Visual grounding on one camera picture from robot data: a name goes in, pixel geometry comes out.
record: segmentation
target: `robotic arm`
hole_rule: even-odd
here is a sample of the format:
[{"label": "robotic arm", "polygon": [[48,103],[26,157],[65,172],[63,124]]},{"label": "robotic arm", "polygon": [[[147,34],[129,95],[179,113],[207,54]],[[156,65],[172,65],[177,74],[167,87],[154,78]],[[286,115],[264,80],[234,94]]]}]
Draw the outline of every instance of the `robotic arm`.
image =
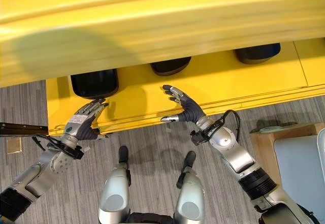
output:
[{"label": "robotic arm", "polygon": [[70,118],[60,140],[40,135],[49,140],[47,149],[44,149],[34,165],[19,175],[0,194],[0,217],[4,216],[15,221],[32,202],[55,183],[58,175],[68,169],[72,160],[81,159],[83,152],[78,145],[79,140],[104,137],[96,134],[91,128],[92,122],[108,105],[103,103],[104,101],[104,99],[94,100],[80,108]]},{"label": "robotic arm", "polygon": [[187,94],[176,87],[164,85],[165,93],[171,95],[171,101],[179,103],[184,111],[177,115],[165,116],[162,122],[192,121],[199,128],[191,132],[195,145],[208,142],[210,148],[219,155],[229,171],[248,194],[254,208],[262,213],[259,223],[274,224],[312,224],[309,217],[298,207],[290,196],[276,184],[259,166],[255,159],[238,144],[238,137],[223,127],[225,117],[233,112],[237,123],[239,117],[234,111],[227,111],[221,119],[209,118],[200,106]]}]

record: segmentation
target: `black glove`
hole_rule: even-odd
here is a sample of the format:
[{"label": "black glove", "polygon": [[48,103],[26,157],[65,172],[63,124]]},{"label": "black glove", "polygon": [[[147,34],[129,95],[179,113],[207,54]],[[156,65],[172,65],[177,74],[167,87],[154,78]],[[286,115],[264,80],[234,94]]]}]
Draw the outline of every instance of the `black glove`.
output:
[{"label": "black glove", "polygon": [[171,101],[179,103],[184,109],[177,115],[164,116],[161,118],[162,122],[192,121],[196,123],[201,117],[205,116],[201,107],[180,89],[170,85],[164,85],[162,88],[166,94],[173,96],[169,98]]}]

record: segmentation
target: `black tray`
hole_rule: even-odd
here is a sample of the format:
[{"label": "black tray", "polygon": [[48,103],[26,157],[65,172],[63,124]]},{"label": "black tray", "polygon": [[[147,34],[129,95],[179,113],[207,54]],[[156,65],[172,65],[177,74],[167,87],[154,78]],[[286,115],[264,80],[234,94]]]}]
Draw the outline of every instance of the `black tray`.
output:
[{"label": "black tray", "polygon": [[107,98],[118,90],[116,69],[71,75],[71,82],[76,95],[90,100]]},{"label": "black tray", "polygon": [[182,71],[191,60],[191,57],[183,57],[172,60],[150,63],[154,73],[159,76],[169,76]]},{"label": "black tray", "polygon": [[280,50],[280,43],[275,43],[236,49],[235,54],[245,64],[258,64],[279,54]]}]

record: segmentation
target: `robot leg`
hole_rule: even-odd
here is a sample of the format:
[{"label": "robot leg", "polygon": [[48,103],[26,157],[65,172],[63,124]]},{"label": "robot leg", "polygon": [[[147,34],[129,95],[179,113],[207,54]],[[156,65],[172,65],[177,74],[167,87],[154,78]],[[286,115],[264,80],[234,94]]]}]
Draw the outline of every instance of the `robot leg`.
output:
[{"label": "robot leg", "polygon": [[204,223],[204,190],[196,172],[192,169],[195,157],[194,151],[187,154],[176,184],[181,189],[174,214],[176,224]]},{"label": "robot leg", "polygon": [[101,224],[124,222],[130,212],[129,191],[131,175],[127,165],[128,151],[126,146],[119,149],[119,164],[106,180],[99,207]]}]

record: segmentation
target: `yellow surface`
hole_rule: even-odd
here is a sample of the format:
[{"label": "yellow surface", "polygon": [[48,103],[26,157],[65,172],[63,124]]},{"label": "yellow surface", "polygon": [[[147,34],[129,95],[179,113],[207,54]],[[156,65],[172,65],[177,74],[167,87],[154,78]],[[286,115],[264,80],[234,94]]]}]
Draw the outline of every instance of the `yellow surface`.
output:
[{"label": "yellow surface", "polygon": [[[325,93],[325,86],[308,87],[293,42],[259,65],[239,62],[233,51],[194,56],[182,72],[160,77],[150,65],[117,70],[120,88],[107,101],[97,124],[102,133],[159,123],[162,116],[180,112],[160,87],[183,89],[207,114],[243,109]],[[46,81],[49,132],[61,134],[71,115],[89,100],[73,93],[69,77]]]},{"label": "yellow surface", "polygon": [[1,0],[0,86],[325,36],[325,0]]},{"label": "yellow surface", "polygon": [[325,84],[325,39],[295,41],[309,86]]}]

